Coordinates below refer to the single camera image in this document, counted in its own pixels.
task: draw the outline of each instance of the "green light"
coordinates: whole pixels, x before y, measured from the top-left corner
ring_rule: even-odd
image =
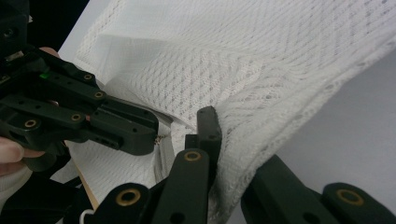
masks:
[[[48,73],[43,73],[40,75],[41,78],[47,79],[50,76]]]

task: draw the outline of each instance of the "white mesh fabric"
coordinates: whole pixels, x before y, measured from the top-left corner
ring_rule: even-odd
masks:
[[[223,223],[255,170],[343,83],[395,49],[395,24],[389,0],[114,0],[75,63],[112,95],[176,118],[176,153],[195,130],[196,111],[216,108],[223,143],[209,219]],[[89,148],[73,153],[91,160],[81,172],[94,176],[87,182],[99,201],[108,177],[95,166],[117,170],[116,179],[147,176],[152,185],[153,169],[133,169],[150,167],[148,160],[131,159],[126,170],[117,152],[101,162],[99,151],[95,158]]]

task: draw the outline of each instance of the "white table surface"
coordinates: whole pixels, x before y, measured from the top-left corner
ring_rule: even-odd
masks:
[[[108,0],[91,0],[60,49],[72,61]],[[345,182],[396,214],[396,51],[349,81],[277,155],[311,189]],[[228,224],[244,224],[238,206]]]

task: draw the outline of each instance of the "hand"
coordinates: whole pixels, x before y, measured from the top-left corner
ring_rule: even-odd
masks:
[[[44,153],[23,148],[16,142],[0,137],[0,176],[10,175],[23,168],[25,166],[21,161],[23,157],[35,158]]]

